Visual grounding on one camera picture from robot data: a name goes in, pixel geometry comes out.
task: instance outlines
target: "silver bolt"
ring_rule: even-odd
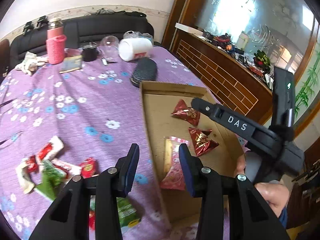
[[[202,173],[210,173],[211,172],[211,169],[210,168],[208,168],[208,167],[203,167],[202,169],[201,169],[201,171],[202,171]]]
[[[239,174],[237,178],[239,179],[239,181],[245,181],[247,179],[247,177],[243,174]]]
[[[117,170],[117,168],[115,168],[115,167],[111,167],[111,168],[109,168],[108,169],[108,173],[110,173],[110,174],[114,174],[114,173],[116,173],[118,170]]]
[[[74,182],[78,182],[79,180],[81,180],[81,176],[80,176],[80,175],[73,176],[73,177],[72,177],[72,180],[73,180]]]

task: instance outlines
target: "pink woven bottle holder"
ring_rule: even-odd
[[[67,37],[65,35],[59,35],[46,40],[50,64],[58,64],[63,61],[66,39]]]

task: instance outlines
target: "purple tablecloth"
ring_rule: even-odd
[[[160,82],[205,85],[161,47],[152,57]],[[22,158],[36,154],[54,135],[64,143],[58,158],[79,165],[93,157],[99,171],[126,156],[139,144],[140,160],[129,198],[141,223],[124,239],[194,239],[196,226],[170,232],[162,215],[150,149],[144,128],[139,89],[130,76],[136,63],[119,60],[104,66],[100,60],[84,62],[83,69],[59,74],[60,64],[44,66],[33,76],[12,70],[0,86],[0,102],[17,101],[0,109],[0,209],[14,231],[28,239],[51,202],[36,192],[24,195],[15,173]],[[39,174],[32,180],[41,182]]]

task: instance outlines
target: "black case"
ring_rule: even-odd
[[[145,57],[139,59],[138,65],[133,71],[130,81],[135,87],[140,87],[140,82],[143,80],[155,81],[157,78],[157,73],[157,64],[153,60]]]

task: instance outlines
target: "human hand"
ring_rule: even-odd
[[[241,155],[237,160],[234,176],[244,174],[245,169],[245,154]],[[273,183],[257,183],[254,185],[261,196],[268,202],[270,208],[280,217],[283,208],[289,199],[289,190],[283,184]]]

